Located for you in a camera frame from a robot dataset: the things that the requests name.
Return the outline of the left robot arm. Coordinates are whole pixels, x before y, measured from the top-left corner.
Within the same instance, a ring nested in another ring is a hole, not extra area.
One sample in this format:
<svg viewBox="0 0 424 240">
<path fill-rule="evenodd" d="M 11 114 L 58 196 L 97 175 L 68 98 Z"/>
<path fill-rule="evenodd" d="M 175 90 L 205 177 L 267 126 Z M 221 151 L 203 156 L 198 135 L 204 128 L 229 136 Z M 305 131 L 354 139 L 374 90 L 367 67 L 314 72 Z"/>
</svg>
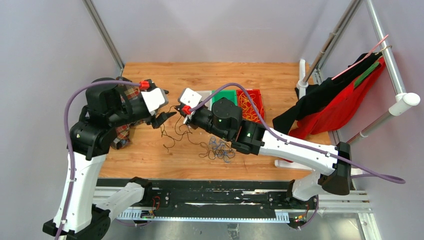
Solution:
<svg viewBox="0 0 424 240">
<path fill-rule="evenodd" d="M 61 203 L 55 217 L 43 225 L 43 232 L 59 239 L 100 240 L 111 222 L 134 204 L 154 208 L 157 204 L 152 183 L 134 177 L 106 200 L 94 203 L 100 170 L 118 127 L 145 121 L 159 128 L 172 113 L 160 112 L 169 102 L 168 91 L 150 80 L 132 82 L 127 78 L 104 77 L 78 90 L 87 104 L 78 122 L 69 125 L 72 95 L 64 110 L 63 122 L 68 149 L 68 167 Z"/>
</svg>

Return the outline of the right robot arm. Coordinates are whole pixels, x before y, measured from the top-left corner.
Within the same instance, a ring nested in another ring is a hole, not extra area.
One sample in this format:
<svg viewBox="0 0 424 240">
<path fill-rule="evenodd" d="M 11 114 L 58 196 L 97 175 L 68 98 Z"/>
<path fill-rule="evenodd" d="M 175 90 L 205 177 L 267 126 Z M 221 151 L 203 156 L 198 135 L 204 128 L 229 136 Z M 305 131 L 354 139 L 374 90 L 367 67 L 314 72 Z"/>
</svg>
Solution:
<svg viewBox="0 0 424 240">
<path fill-rule="evenodd" d="M 321 145 L 267 129 L 263 124 L 243 119 L 241 108 L 226 98 L 215 102 L 211 109 L 201 107 L 194 111 L 190 108 L 199 104 L 200 98 L 181 96 L 178 102 L 177 110 L 187 125 L 229 142 L 239 153 L 277 157 L 311 168 L 312 173 L 289 183 L 285 200 L 291 208 L 297 209 L 324 192 L 349 195 L 351 165 L 338 159 L 349 155 L 347 144 Z"/>
</svg>

